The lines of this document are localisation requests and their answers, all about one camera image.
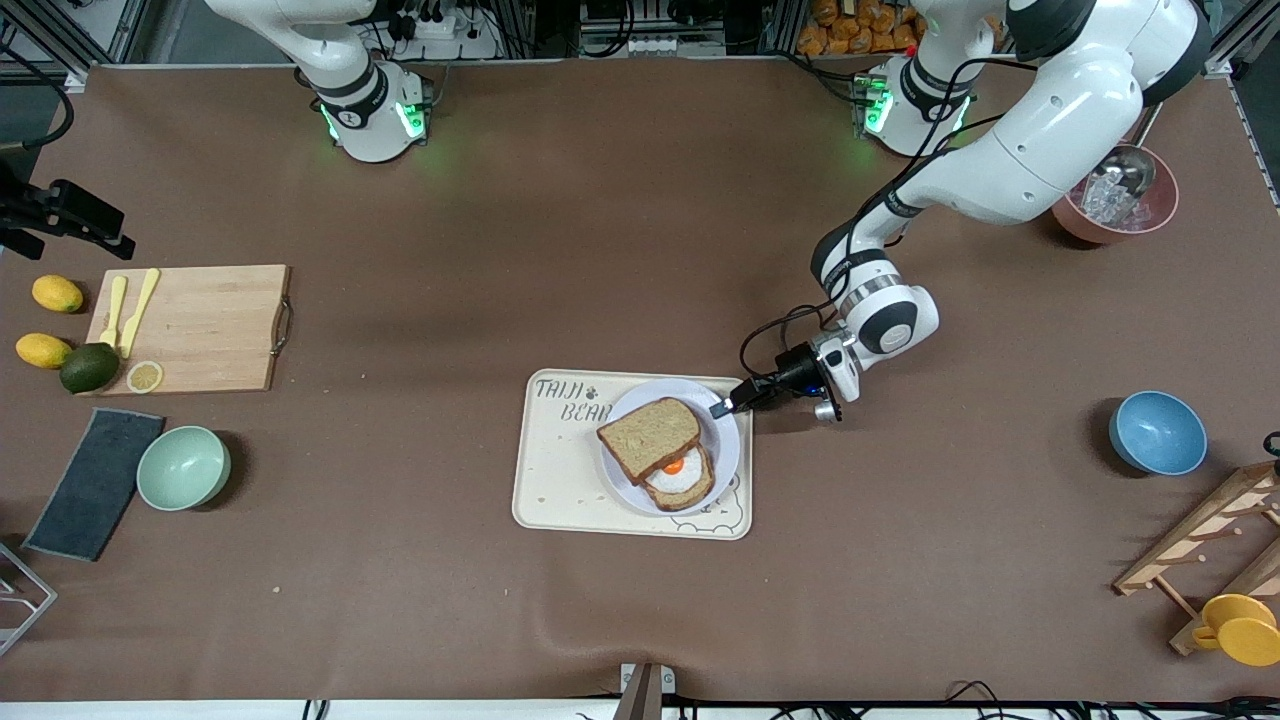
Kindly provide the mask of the yellow plastic knife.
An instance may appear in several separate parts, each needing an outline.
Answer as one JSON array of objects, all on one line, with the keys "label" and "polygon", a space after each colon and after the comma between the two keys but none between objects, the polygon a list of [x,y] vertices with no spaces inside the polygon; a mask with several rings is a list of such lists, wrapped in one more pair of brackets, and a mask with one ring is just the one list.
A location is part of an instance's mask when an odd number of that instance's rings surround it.
[{"label": "yellow plastic knife", "polygon": [[123,331],[120,332],[120,340],[118,345],[118,354],[122,359],[128,360],[132,355],[136,336],[140,332],[140,325],[145,318],[145,311],[148,306],[151,297],[159,284],[163,272],[159,268],[150,268],[146,270],[138,299],[134,304],[133,313],[125,320]]}]

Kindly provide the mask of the plain brown bread slice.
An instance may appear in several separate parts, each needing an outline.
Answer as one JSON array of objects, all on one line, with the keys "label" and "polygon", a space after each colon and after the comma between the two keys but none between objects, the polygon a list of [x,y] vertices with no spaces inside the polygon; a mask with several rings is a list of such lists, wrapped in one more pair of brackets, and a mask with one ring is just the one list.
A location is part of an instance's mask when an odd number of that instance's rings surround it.
[{"label": "plain brown bread slice", "polygon": [[698,445],[701,424],[686,404],[663,397],[604,424],[596,437],[628,482],[640,486]]}]

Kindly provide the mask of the dark grey cloth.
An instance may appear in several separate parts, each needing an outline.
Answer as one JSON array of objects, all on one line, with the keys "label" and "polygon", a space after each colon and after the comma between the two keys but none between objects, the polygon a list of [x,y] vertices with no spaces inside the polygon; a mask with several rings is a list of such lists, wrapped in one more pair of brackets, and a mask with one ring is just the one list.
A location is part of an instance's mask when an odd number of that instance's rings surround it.
[{"label": "dark grey cloth", "polygon": [[164,416],[96,407],[22,547],[99,561],[133,500],[140,461],[165,421]]}]

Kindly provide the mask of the mint green bowl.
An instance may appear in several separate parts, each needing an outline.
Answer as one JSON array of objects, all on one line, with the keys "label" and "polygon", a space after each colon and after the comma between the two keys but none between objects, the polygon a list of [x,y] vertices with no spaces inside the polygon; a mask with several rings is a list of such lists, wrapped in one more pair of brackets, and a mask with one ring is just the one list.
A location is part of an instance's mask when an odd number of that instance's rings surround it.
[{"label": "mint green bowl", "polygon": [[229,477],[230,452],[219,436],[204,427],[177,427],[145,450],[136,486],[148,506],[178,512],[210,502]]}]

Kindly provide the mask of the wooden cutting board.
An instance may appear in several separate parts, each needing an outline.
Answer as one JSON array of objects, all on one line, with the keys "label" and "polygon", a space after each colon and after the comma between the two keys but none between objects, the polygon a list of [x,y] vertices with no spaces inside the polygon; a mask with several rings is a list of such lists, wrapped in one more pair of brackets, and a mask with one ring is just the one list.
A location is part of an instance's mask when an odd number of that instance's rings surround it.
[{"label": "wooden cutting board", "polygon": [[289,278],[284,264],[159,269],[131,356],[99,395],[129,396],[140,363],[161,368],[156,395],[269,389],[291,332]]}]

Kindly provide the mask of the fried egg toy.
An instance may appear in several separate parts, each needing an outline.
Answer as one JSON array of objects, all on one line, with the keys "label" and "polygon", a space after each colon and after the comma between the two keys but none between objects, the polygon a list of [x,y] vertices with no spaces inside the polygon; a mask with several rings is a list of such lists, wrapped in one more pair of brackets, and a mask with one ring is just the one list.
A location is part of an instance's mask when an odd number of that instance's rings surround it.
[{"label": "fried egg toy", "polygon": [[705,474],[704,448],[695,446],[684,456],[652,473],[645,483],[663,495],[684,495],[703,483]]}]

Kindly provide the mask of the orange snack bags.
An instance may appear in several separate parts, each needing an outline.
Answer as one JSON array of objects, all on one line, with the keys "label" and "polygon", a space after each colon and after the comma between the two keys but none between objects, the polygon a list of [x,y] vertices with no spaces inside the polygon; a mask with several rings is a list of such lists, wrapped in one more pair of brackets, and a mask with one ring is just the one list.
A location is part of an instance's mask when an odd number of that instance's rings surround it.
[{"label": "orange snack bags", "polygon": [[928,31],[909,0],[808,0],[796,54],[913,53]]}]

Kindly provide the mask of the blue bowl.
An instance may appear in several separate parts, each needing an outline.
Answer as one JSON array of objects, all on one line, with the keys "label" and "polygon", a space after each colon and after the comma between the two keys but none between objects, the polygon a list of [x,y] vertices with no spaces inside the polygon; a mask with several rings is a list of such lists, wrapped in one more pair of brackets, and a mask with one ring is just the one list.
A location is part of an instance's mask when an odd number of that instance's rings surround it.
[{"label": "blue bowl", "polygon": [[1155,389],[1130,395],[1116,406],[1108,438],[1130,468],[1164,477],[1194,471],[1208,452],[1208,434],[1196,410]]}]

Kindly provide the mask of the white power strip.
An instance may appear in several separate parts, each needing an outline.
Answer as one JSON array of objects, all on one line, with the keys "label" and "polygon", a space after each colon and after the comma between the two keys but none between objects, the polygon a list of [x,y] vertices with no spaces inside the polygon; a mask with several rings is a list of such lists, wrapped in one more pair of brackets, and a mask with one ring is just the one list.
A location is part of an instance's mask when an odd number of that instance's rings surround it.
[{"label": "white power strip", "polygon": [[489,10],[457,6],[416,19],[412,38],[394,41],[390,58],[397,61],[472,61],[506,58],[504,41]]}]

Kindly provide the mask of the metal scoop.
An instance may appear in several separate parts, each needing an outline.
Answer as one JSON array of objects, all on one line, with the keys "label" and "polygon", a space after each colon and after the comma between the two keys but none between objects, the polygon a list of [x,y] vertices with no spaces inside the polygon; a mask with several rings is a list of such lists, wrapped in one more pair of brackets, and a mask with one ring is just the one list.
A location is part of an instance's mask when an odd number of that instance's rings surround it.
[{"label": "metal scoop", "polygon": [[1094,168],[1096,174],[1117,181],[1134,199],[1140,199],[1158,174],[1155,159],[1143,150],[1143,143],[1162,108],[1164,102],[1147,108],[1132,137],[1114,147]]}]

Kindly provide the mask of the clear ice cube pile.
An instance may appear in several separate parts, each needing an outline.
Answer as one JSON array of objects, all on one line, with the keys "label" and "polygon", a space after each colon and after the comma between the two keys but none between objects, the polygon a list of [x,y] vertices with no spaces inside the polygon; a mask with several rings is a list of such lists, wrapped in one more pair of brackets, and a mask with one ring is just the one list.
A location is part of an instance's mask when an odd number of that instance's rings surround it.
[{"label": "clear ice cube pile", "polygon": [[1129,218],[1140,199],[1134,199],[1117,184],[1116,179],[1092,173],[1082,186],[1079,209],[1093,222],[1102,225],[1117,225]]}]

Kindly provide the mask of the yellow mug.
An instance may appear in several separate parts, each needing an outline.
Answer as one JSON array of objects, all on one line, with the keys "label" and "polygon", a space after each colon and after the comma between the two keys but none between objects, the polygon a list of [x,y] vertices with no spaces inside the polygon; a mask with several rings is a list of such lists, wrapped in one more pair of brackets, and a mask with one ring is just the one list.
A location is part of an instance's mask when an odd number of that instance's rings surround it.
[{"label": "yellow mug", "polygon": [[1192,632],[1199,650],[1220,650],[1252,667],[1280,664],[1280,624],[1270,607],[1248,594],[1219,594]]}]

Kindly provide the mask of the white round ribbed plate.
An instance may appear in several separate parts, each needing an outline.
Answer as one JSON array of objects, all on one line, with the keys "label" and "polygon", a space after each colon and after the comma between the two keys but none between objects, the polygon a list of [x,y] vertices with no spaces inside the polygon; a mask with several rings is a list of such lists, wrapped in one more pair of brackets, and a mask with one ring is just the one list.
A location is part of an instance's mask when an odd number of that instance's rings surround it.
[{"label": "white round ribbed plate", "polygon": [[644,404],[663,397],[677,398],[686,404],[701,424],[701,439],[698,445],[705,448],[709,460],[714,465],[716,483],[710,493],[700,503],[680,512],[659,510],[643,488],[643,484],[632,486],[628,482],[621,471],[620,465],[613,460],[600,439],[596,438],[602,446],[605,474],[626,503],[645,514],[677,518],[700,512],[710,507],[714,501],[730,489],[733,478],[737,475],[739,462],[742,460],[744,441],[741,439],[739,424],[731,415],[714,419],[708,411],[708,407],[722,401],[722,397],[701,382],[685,378],[650,379],[627,389],[613,404],[611,413],[605,416],[604,424],[617,420]]}]

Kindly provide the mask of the yellow plastic fork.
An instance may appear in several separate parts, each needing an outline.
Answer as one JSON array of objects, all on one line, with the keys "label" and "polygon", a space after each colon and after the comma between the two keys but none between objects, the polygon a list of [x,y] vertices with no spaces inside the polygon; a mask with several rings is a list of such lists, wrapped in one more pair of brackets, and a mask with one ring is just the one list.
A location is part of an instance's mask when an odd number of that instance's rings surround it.
[{"label": "yellow plastic fork", "polygon": [[99,337],[99,342],[106,345],[109,348],[116,347],[119,320],[127,288],[128,278],[125,275],[115,275],[111,278],[106,324]]}]

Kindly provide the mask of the wooden peg mug rack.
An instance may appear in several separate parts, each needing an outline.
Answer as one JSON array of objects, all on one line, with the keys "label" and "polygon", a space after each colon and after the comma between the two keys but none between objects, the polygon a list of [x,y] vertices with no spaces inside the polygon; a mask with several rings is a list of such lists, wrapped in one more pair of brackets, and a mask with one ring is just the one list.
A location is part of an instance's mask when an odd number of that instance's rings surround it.
[{"label": "wooden peg mug rack", "polygon": [[1280,601],[1280,460],[1238,468],[1111,584],[1120,596],[1157,589],[1187,614],[1189,621],[1169,641],[1170,648],[1183,657],[1203,650],[1193,639],[1202,612],[1164,574],[1170,568],[1204,562],[1203,547],[1240,536],[1239,521],[1244,518],[1265,519],[1277,537],[1226,584],[1224,592]]}]

